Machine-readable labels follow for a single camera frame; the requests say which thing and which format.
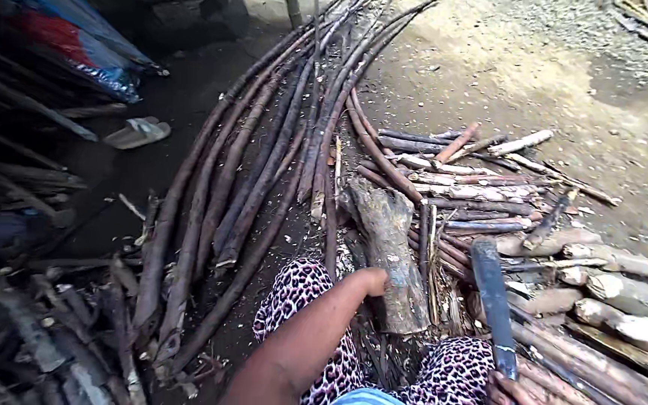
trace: leopard print pants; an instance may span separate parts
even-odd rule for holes
[[[297,259],[284,266],[254,318],[254,336],[262,343],[277,327],[326,290],[329,273],[313,259]],[[481,339],[463,336],[441,340],[423,360],[417,381],[387,392],[405,404],[482,405],[487,373],[494,368],[492,351]],[[369,384],[356,357],[347,328],[334,355],[307,392],[301,405],[330,404],[349,391]]]

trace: tree bark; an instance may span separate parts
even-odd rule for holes
[[[407,248],[407,232],[413,205],[399,192],[378,189],[354,178],[348,190],[354,203],[354,218],[366,240],[369,265],[390,273],[391,288],[375,311],[384,332],[407,335],[429,326],[428,302],[423,280]]]

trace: flip-flop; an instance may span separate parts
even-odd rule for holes
[[[103,142],[116,149],[132,149],[161,141],[171,134],[167,123],[160,123],[156,117],[131,118],[122,129],[108,135]]]

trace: person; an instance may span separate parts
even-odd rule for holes
[[[284,266],[254,318],[261,345],[221,405],[536,405],[517,382],[490,373],[490,345],[470,336],[434,345],[411,385],[385,391],[366,382],[348,325],[363,299],[383,295],[388,281],[378,267],[357,270],[334,285],[316,260]]]

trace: dirt ground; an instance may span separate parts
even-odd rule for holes
[[[401,0],[397,7],[417,2]],[[541,146],[537,157],[622,199],[615,208],[578,199],[576,206],[594,212],[583,213],[579,221],[601,233],[606,243],[648,256],[648,87],[638,85],[629,72],[613,68],[615,60],[568,49],[555,37],[503,18],[508,3],[442,1],[417,16],[360,82],[366,114],[378,128],[419,134],[457,129],[473,121],[481,122],[481,136],[502,132],[520,137],[555,129],[555,138]],[[255,30],[238,42],[170,57],[172,78],[145,85],[145,101],[132,114],[156,115],[170,122],[173,135],[158,147],[131,153],[114,155],[97,149],[102,164],[94,169],[81,165],[90,167],[90,177],[99,182],[92,196],[79,202],[84,211],[93,211],[113,192],[123,192],[140,205],[149,187],[163,194],[219,92],[275,41],[275,35]],[[341,136],[347,156],[361,152],[351,134],[343,130]],[[247,150],[244,171],[256,152],[254,142]],[[356,168],[351,159],[347,163],[348,170]],[[279,192],[271,196],[267,210],[276,207]],[[310,230],[306,217],[301,207],[292,210],[261,271],[206,348],[229,365],[229,376],[256,347],[251,322],[278,267],[296,255],[316,254],[317,232]],[[266,221],[267,215],[260,216],[260,230]],[[136,236],[138,226],[123,207],[112,207],[60,253],[86,257],[111,252],[122,236]],[[227,280],[207,285],[210,299],[197,312],[205,314],[226,285]],[[187,321],[195,324],[200,315]],[[193,400],[186,400],[178,389],[158,389],[153,404],[214,404],[224,387],[203,381]]]

